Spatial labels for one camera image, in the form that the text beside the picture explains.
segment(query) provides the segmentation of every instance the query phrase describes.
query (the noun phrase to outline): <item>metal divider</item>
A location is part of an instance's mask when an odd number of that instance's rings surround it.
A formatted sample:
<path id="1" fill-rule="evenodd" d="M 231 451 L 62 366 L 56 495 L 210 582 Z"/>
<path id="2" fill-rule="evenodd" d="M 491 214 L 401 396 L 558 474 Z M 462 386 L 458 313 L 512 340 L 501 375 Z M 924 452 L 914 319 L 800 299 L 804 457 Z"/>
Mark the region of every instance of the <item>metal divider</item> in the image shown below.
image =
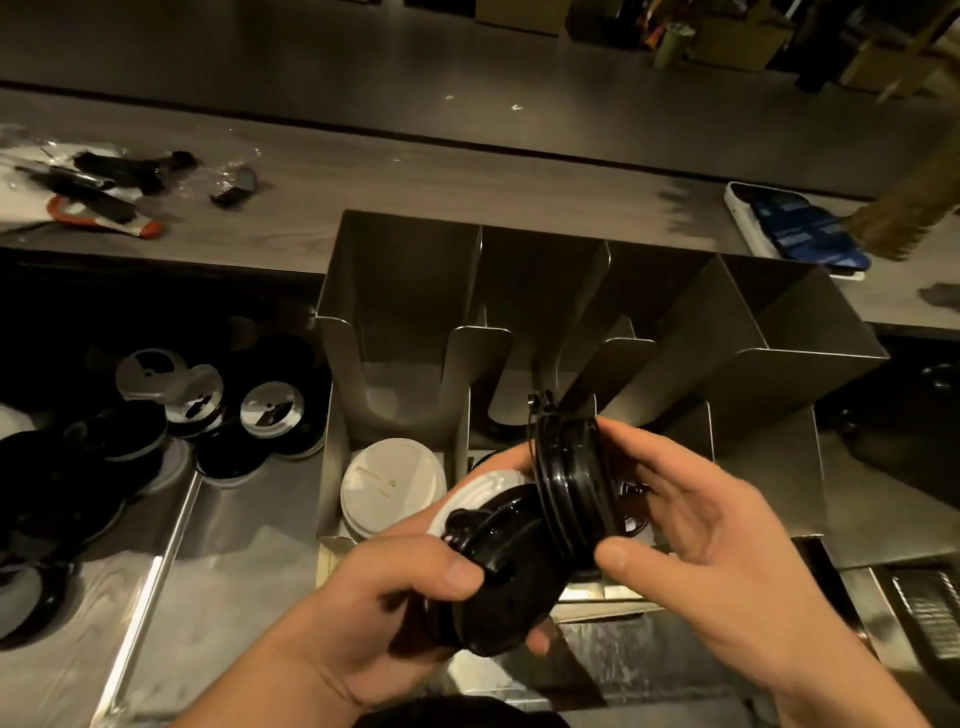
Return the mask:
<path id="1" fill-rule="evenodd" d="M 570 412 L 592 407 L 590 398 L 603 410 L 625 390 L 655 355 L 663 317 L 713 259 L 702 251 L 617 241 L 607 241 L 606 250 L 606 275 L 557 363 L 557 393 Z M 628 394 L 616 406 L 630 403 Z"/>
<path id="2" fill-rule="evenodd" d="M 653 278 L 633 271 L 637 284 Z M 708 380 L 725 362 L 751 348 L 765 348 L 759 327 L 717 255 L 711 255 L 662 316 L 650 326 L 656 349 L 601 414 L 647 425 Z"/>
<path id="3" fill-rule="evenodd" d="M 603 240 L 485 226 L 475 308 L 513 336 L 503 371 L 473 388 L 474 429 L 495 443 L 526 436 L 531 392 L 558 388 L 560 349 L 610 268 Z"/>
<path id="4" fill-rule="evenodd" d="M 503 370 L 510 332 L 472 324 L 481 248 L 479 226 L 344 213 L 317 317 L 351 439 L 445 447 Z"/>
<path id="5" fill-rule="evenodd" d="M 740 351 L 696 390 L 717 462 L 749 480 L 791 536 L 827 531 L 813 403 L 886 359 L 820 267 L 723 256 L 767 344 Z"/>

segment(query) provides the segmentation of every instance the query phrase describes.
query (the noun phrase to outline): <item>wrist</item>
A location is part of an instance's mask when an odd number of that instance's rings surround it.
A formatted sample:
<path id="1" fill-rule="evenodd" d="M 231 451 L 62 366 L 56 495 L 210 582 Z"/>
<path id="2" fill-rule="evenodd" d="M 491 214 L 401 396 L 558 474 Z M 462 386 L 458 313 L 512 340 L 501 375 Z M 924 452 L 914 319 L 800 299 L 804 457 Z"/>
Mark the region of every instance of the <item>wrist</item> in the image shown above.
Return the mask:
<path id="1" fill-rule="evenodd" d="M 298 682 L 309 690 L 317 711 L 324 716 L 324 725 L 351 726 L 367 711 L 353 698 L 343 680 L 303 649 L 303 640 L 268 634 L 262 648 L 273 655 L 275 662 L 288 666 L 289 672 L 296 672 Z"/>
<path id="2" fill-rule="evenodd" d="M 842 622 L 841 630 L 811 644 L 787 691 L 775 691 L 784 726 L 921 728 L 923 714 L 887 669 Z"/>

